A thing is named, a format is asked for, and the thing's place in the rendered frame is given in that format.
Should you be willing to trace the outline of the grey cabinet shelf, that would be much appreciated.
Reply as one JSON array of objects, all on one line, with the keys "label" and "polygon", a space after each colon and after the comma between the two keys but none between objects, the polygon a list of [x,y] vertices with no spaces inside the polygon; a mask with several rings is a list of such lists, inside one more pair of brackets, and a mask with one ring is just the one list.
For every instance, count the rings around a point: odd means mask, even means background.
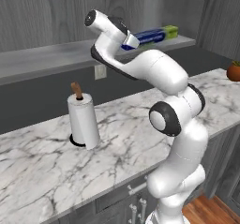
[{"label": "grey cabinet shelf", "polygon": [[0,85],[31,80],[61,72],[92,67],[94,40],[0,52]]}]

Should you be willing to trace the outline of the grey drawer front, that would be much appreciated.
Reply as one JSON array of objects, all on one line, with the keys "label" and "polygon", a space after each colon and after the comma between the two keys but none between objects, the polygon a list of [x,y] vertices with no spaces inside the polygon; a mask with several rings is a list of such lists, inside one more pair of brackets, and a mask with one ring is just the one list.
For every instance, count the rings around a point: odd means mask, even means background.
[{"label": "grey drawer front", "polygon": [[98,199],[96,199],[97,212],[100,213],[101,211],[127,198],[129,196],[128,186],[135,188],[143,184],[144,182],[145,182],[145,179],[144,179],[144,176],[142,175],[135,179],[132,179],[131,181],[123,184],[120,187],[115,188],[111,192],[99,197]]}]

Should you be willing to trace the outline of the white paper towel roll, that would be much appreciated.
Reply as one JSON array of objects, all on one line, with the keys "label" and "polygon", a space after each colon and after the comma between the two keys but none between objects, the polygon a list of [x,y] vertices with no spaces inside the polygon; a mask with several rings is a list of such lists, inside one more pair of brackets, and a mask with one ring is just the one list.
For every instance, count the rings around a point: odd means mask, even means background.
[{"label": "white paper towel roll", "polygon": [[71,95],[67,106],[72,143],[87,150],[94,149],[99,144],[100,136],[92,97],[83,93],[82,100],[78,100],[76,95]]}]

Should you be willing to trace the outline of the blue and green foil box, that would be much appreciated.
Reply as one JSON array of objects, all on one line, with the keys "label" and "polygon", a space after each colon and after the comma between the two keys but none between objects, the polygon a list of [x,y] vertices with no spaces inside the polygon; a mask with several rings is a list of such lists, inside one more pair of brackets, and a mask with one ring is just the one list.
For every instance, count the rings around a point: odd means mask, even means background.
[{"label": "blue and green foil box", "polygon": [[158,43],[163,40],[178,37],[178,27],[174,25],[167,25],[157,29],[147,30],[132,35],[134,35],[140,41],[139,47],[141,47],[149,43]]}]

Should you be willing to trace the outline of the black and wood towel holder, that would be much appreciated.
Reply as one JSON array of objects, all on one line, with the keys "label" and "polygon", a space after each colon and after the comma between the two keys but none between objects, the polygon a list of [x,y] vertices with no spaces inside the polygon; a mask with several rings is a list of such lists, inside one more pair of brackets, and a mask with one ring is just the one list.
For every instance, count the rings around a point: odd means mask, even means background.
[{"label": "black and wood towel holder", "polygon": [[78,116],[80,109],[83,107],[83,93],[77,82],[71,84],[71,89],[73,95],[68,99],[68,110],[72,130],[72,141],[77,146],[85,147],[85,141],[83,140],[83,134],[81,131],[80,117]]}]

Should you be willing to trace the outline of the white wall outlet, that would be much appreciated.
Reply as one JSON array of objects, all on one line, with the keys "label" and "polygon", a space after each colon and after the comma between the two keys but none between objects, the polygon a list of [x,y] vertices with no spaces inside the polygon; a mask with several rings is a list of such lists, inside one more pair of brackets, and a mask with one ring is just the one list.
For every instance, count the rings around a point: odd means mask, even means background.
[{"label": "white wall outlet", "polygon": [[100,80],[107,77],[107,69],[104,65],[95,66],[95,79]]}]

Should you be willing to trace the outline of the grey base cabinet run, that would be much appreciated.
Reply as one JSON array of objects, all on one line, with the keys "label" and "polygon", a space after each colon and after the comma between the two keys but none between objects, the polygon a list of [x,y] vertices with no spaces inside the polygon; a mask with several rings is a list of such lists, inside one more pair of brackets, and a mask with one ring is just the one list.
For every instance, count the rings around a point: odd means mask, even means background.
[{"label": "grey base cabinet run", "polygon": [[202,159],[206,173],[205,181],[195,190],[195,198],[202,194],[206,198],[215,196],[239,139],[240,124],[210,139]]}]

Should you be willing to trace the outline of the orange round plant pot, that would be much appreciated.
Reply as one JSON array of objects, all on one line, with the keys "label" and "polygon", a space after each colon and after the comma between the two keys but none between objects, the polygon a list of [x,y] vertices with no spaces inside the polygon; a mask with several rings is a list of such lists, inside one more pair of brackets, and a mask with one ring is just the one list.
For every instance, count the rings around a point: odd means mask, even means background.
[{"label": "orange round plant pot", "polygon": [[232,64],[227,69],[227,77],[233,82],[240,82],[240,62],[232,62]]}]

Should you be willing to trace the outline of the grey cabinet door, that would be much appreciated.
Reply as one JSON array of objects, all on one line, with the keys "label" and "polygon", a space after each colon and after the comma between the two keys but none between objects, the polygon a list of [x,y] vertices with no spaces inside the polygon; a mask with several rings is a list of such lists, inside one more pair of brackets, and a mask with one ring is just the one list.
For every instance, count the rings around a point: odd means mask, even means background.
[{"label": "grey cabinet door", "polygon": [[87,217],[80,217],[76,213],[71,213],[61,217],[59,224],[128,224],[129,216],[126,206],[118,203],[102,212]]},{"label": "grey cabinet door", "polygon": [[158,200],[154,198],[147,189],[144,189],[142,192],[137,194],[137,207],[138,214],[140,215],[143,210],[142,203],[140,200],[146,201],[145,215],[144,218],[148,218],[148,216],[156,209],[158,205]]}]

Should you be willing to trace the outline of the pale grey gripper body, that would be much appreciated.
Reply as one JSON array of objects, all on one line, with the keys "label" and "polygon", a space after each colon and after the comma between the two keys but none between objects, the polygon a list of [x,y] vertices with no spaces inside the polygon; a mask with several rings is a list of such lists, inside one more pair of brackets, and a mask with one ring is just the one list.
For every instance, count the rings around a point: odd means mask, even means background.
[{"label": "pale grey gripper body", "polygon": [[127,36],[127,39],[123,43],[124,50],[137,49],[140,45],[140,41],[132,34]]}]

